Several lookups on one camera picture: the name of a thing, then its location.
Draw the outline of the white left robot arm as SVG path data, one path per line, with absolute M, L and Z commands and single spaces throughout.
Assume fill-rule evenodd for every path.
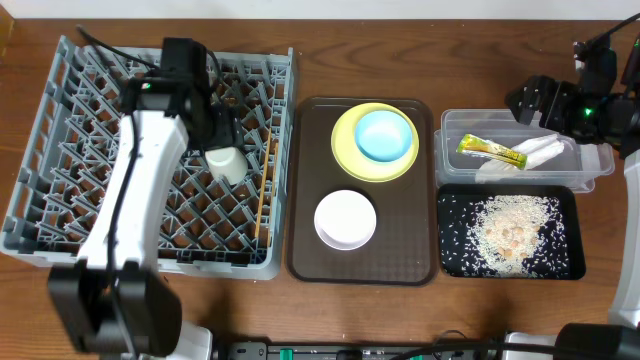
M 215 55 L 190 38 L 167 38 L 161 59 L 121 95 L 120 139 L 103 203 L 71 266 L 48 277 L 73 346 L 111 359 L 210 359 L 210 330 L 186 321 L 158 274 L 158 240 L 175 169 L 188 150 L 221 166 L 231 183 L 247 162 L 241 123 L 214 102 Z

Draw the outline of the white napkin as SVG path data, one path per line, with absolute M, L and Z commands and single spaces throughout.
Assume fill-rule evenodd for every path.
M 557 157 L 564 151 L 564 148 L 565 146 L 558 139 L 557 134 L 528 139 L 512 147 L 512 150 L 527 156 L 526 166 L 523 170 L 503 161 L 489 160 L 479 168 L 475 175 L 475 181 L 484 183 L 490 180 L 519 176 L 525 171 L 532 170 Z

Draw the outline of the yellow green snack wrapper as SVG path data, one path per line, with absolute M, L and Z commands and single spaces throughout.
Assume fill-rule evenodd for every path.
M 459 154 L 484 157 L 515 166 L 519 170 L 526 167 L 528 157 L 490 140 L 485 140 L 472 134 L 465 134 L 459 142 L 456 152 Z

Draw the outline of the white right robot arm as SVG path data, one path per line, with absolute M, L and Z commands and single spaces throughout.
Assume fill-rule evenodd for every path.
M 607 145 L 623 164 L 624 245 L 607 321 L 565 325 L 551 350 L 556 359 L 639 356 L 639 46 L 632 46 L 620 67 L 611 36 L 604 32 L 574 43 L 576 82 L 534 75 L 505 98 L 517 122 L 536 121 L 580 144 Z

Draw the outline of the white cup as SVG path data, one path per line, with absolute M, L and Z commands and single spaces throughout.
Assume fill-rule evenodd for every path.
M 230 185 L 242 181 L 248 172 L 245 155 L 236 147 L 226 147 L 205 152 L 205 160 L 215 179 L 225 178 Z

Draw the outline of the light blue bowl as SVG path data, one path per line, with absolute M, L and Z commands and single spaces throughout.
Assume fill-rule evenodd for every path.
M 355 144 L 367 158 L 376 162 L 394 162 L 413 144 L 412 130 L 404 117 L 388 110 L 364 115 L 356 124 Z

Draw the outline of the white bowl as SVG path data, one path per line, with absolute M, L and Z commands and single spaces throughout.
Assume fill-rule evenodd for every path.
M 377 226 L 372 202 L 353 190 L 338 190 L 325 196 L 317 205 L 313 220 L 319 238 L 339 251 L 364 246 Z

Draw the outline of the yellow plate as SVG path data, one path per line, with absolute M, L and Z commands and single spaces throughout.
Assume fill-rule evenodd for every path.
M 387 163 L 370 160 L 355 144 L 357 122 L 364 115 L 376 110 L 396 112 L 410 125 L 413 144 L 399 160 Z M 372 183 L 388 182 L 401 177 L 417 159 L 419 147 L 419 136 L 413 121 L 398 108 L 380 102 L 363 103 L 348 109 L 336 121 L 331 133 L 331 150 L 338 165 L 350 176 Z

